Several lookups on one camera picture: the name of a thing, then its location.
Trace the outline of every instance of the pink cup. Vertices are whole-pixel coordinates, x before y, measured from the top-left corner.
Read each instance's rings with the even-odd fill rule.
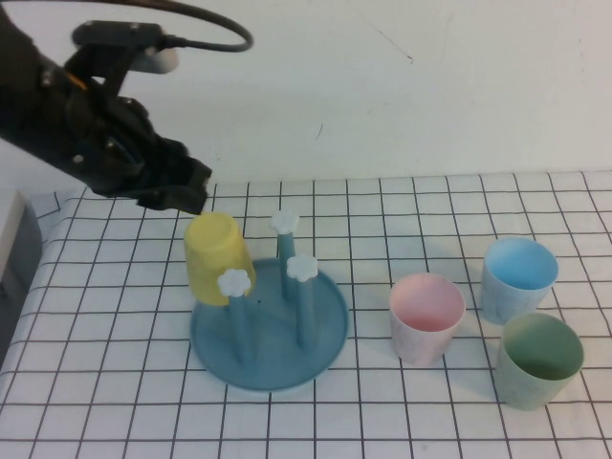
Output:
[[[412,365],[430,366],[444,354],[466,302],[449,280],[419,273],[393,286],[389,309],[395,352]]]

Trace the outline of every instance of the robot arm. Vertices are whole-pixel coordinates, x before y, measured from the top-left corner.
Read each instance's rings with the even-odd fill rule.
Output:
[[[200,213],[211,170],[182,143],[159,136],[136,100],[118,96],[139,55],[189,42],[155,24],[88,23],[76,30],[79,37],[80,49],[60,67],[0,6],[0,137],[102,196]]]

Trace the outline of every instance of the table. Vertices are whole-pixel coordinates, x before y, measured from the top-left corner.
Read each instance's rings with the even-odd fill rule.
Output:
[[[296,249],[338,282],[353,320],[332,368],[288,393],[226,387],[191,351],[191,218],[70,195],[0,372],[0,457],[605,458],[612,449],[612,173],[218,184],[253,258],[269,217],[302,215]],[[548,406],[499,404],[500,327],[474,308],[496,237],[534,237],[560,275],[541,311],[581,336],[581,373]],[[469,310],[433,367],[403,364],[387,298],[408,273],[460,287]]]

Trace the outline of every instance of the green cup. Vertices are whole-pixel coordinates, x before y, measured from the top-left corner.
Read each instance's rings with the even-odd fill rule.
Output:
[[[523,410],[548,404],[580,371],[584,350],[578,335],[558,318],[532,313],[505,326],[495,386],[499,399]]]

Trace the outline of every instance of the plastic cup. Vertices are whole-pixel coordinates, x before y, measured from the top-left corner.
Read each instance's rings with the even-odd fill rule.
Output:
[[[444,354],[466,302],[449,280],[419,273],[393,286],[389,309],[395,352],[412,365],[430,366]]]
[[[504,326],[495,368],[499,399],[523,410],[544,406],[583,362],[578,335],[558,318],[541,313],[513,318]]]
[[[203,303],[229,304],[217,284],[219,276],[229,269],[246,271],[251,285],[255,284],[247,245],[236,221],[225,213],[206,213],[191,220],[185,230],[185,256],[189,288]]]
[[[480,307],[485,318],[504,324],[532,313],[550,292],[558,275],[555,256],[524,237],[497,240],[485,254]]]

